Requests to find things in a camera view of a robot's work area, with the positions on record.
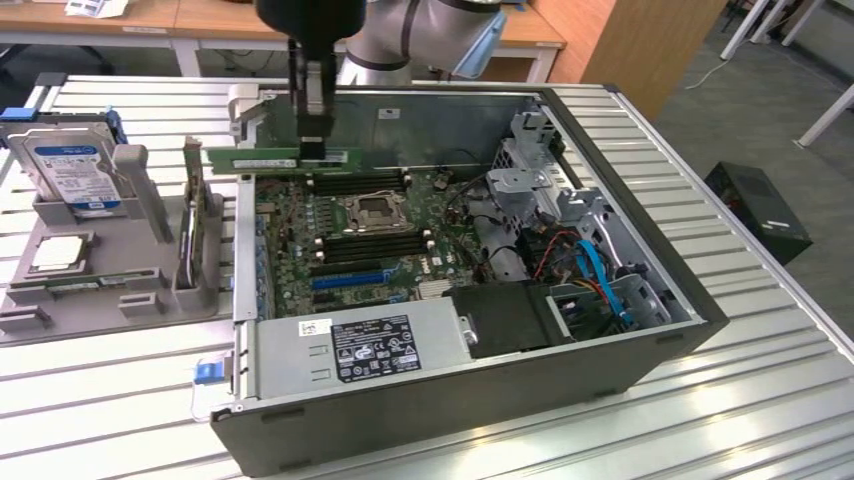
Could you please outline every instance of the white slatted table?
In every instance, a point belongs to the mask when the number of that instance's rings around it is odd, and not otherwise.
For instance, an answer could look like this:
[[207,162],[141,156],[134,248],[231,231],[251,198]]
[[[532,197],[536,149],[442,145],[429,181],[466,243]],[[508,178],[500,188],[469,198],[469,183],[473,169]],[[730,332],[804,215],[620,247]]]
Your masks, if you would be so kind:
[[[178,139],[194,134],[209,146],[231,144],[226,91],[235,81],[71,77],[51,109],[113,105],[131,142],[153,150],[162,193],[179,194]],[[851,341],[625,98],[597,86],[568,85],[560,94],[732,324],[624,395],[278,478],[851,476]],[[217,182],[234,197],[230,179]],[[0,282],[33,225],[31,199],[14,167],[0,188]],[[213,430],[190,415],[194,363],[230,341],[219,321],[0,349],[0,478],[242,478]]]

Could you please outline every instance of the blue latch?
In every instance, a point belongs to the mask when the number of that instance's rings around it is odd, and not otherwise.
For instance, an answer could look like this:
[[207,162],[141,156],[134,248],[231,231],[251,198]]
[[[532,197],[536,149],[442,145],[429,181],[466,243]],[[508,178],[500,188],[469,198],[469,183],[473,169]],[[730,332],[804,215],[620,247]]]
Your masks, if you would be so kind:
[[201,363],[197,365],[197,375],[193,383],[197,385],[213,385],[226,381],[226,359],[218,362]]
[[39,111],[35,108],[7,107],[0,113],[0,120],[14,122],[33,122]]

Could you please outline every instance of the table leg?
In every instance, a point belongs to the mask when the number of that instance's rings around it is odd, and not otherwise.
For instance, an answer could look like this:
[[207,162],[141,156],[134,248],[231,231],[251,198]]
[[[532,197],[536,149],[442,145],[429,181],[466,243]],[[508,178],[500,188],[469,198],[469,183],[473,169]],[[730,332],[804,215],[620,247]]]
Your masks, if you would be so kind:
[[182,76],[201,77],[202,67],[199,66],[199,57],[197,57],[199,40],[193,38],[174,38],[173,50],[175,50],[175,57],[178,58],[178,66],[182,69]]
[[729,60],[730,58],[733,58],[733,55],[736,54],[736,49],[738,48],[738,46],[742,43],[742,40],[748,36],[750,27],[753,27],[753,24],[757,23],[757,19],[760,18],[760,15],[762,15],[762,11],[765,10],[765,7],[768,6],[770,1],[772,0],[757,0],[757,2],[753,4],[750,13],[748,14],[748,18],[745,18],[745,21],[738,26],[738,30],[736,30],[736,35],[733,35],[733,39],[730,40],[730,43],[726,44],[726,48],[724,49],[724,52],[721,52],[721,60]]
[[804,12],[804,16],[801,17],[801,20],[798,20],[798,23],[796,23],[796,26],[792,27],[792,30],[789,31],[786,38],[784,38],[784,41],[782,41],[784,47],[788,47],[789,45],[792,45],[792,41],[796,39],[796,35],[804,28],[806,21],[810,19],[810,17],[816,13],[816,10],[818,10],[818,7],[821,7],[824,3],[825,3],[825,0],[816,0],[813,2],[813,5],[810,5],[810,7],[806,9],[806,12]]
[[757,28],[757,31],[753,32],[753,37],[750,37],[750,43],[760,43],[765,37],[765,34],[772,29],[772,27],[780,21],[780,16],[784,13],[784,8],[789,4],[789,0],[777,0],[777,4],[772,9],[772,13],[765,16],[765,20],[762,21],[762,25]]
[[537,58],[532,62],[532,70],[529,71],[529,83],[546,83],[549,81],[549,74],[552,73],[552,67],[556,64],[556,57],[558,56],[558,50],[554,48],[542,48],[537,53]]
[[810,146],[810,144],[816,141],[816,138],[822,134],[822,132],[828,129],[828,126],[833,123],[833,121],[840,118],[845,109],[849,108],[851,105],[854,105],[854,84],[852,88],[843,94],[840,100],[831,106],[825,114],[821,116],[818,121],[813,124],[810,129],[806,131],[804,136],[798,139],[798,144],[804,147]]

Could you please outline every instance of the table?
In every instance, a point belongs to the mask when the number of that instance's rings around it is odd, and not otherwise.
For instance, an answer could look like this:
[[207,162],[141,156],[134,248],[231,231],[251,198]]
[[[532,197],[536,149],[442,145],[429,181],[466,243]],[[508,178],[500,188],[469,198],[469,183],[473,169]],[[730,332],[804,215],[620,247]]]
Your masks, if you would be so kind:
[[66,15],[65,4],[0,7],[0,43],[173,48],[179,0],[139,0],[119,18]]
[[[183,76],[202,75],[202,49],[287,50],[253,5],[223,0],[138,0],[113,19],[69,17],[65,5],[25,3],[0,7],[0,43],[169,48]],[[528,79],[545,82],[566,42],[532,8],[505,6],[508,26],[497,57],[533,59]]]
[[828,129],[833,121],[840,118],[843,112],[845,112],[845,110],[852,106],[854,106],[854,84],[852,84],[847,92],[840,97],[840,100],[835,102],[804,136],[797,140],[798,145],[809,147],[822,132]]
[[[781,13],[784,11],[784,8],[789,4],[789,1],[790,0],[777,0],[777,4],[774,5],[772,12],[765,17],[765,20],[760,25],[760,28],[757,28],[757,31],[750,37],[752,43],[760,43],[762,41],[765,34],[772,29],[776,22],[778,22]],[[724,49],[724,52],[721,53],[722,60],[729,60],[733,58],[733,55],[736,54],[736,49],[741,45],[742,39],[745,38],[748,31],[753,27],[753,24],[756,23],[757,18],[760,17],[761,12],[765,10],[765,7],[768,6],[769,2],[770,0],[757,0],[757,2],[754,3],[750,13],[748,14],[745,21],[740,25],[736,35],[733,35],[733,38],[730,39],[730,43],[728,44],[726,48]],[[801,16],[798,22],[796,23],[796,25],[792,27],[792,30],[786,34],[786,37],[784,38],[781,45],[784,45],[785,47],[792,45],[796,35],[798,35],[798,32],[804,28],[804,25],[806,24],[810,17],[813,16],[813,14],[816,13],[816,11],[818,10],[818,8],[822,6],[824,3],[825,3],[825,0],[813,0],[813,3],[805,10],[804,15]],[[831,126],[833,121],[840,117],[840,115],[843,115],[843,112],[845,112],[845,110],[852,105],[854,105],[854,85],[852,85],[849,90],[843,94],[840,99],[831,106],[831,108],[828,109],[825,114],[820,117],[820,119],[816,121],[816,123],[813,124],[810,129],[806,131],[804,136],[796,141],[797,144],[804,147],[808,147],[816,141],[816,139],[822,134],[822,132],[828,129],[828,126]]]
[[[131,142],[153,151],[162,194],[181,195],[183,135],[233,145],[229,85],[261,81],[73,76],[34,96],[57,112],[114,105]],[[852,341],[625,96],[596,85],[561,85],[558,93],[730,325],[622,395],[273,478],[833,478],[854,471]],[[581,159],[566,158],[592,184]],[[234,208],[233,179],[214,189]],[[11,168],[0,185],[0,284],[33,224],[33,195]],[[233,235],[229,223],[226,264]],[[190,417],[195,362],[231,340],[231,324],[219,321],[0,349],[0,478],[243,478],[209,425]]]
[[[566,42],[533,8],[524,11],[505,5],[508,25],[497,57],[532,58],[529,82],[545,82],[558,50]],[[183,0],[175,20],[173,40],[182,74],[199,76],[197,51],[203,49],[287,50],[282,34],[265,25],[253,5],[223,0]]]

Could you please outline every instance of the warning label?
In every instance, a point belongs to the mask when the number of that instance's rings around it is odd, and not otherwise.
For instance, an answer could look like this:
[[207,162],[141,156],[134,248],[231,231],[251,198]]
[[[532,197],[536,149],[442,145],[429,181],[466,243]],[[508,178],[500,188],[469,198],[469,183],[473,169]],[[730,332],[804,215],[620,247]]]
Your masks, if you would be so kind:
[[345,383],[422,368],[406,315],[334,325],[333,346]]

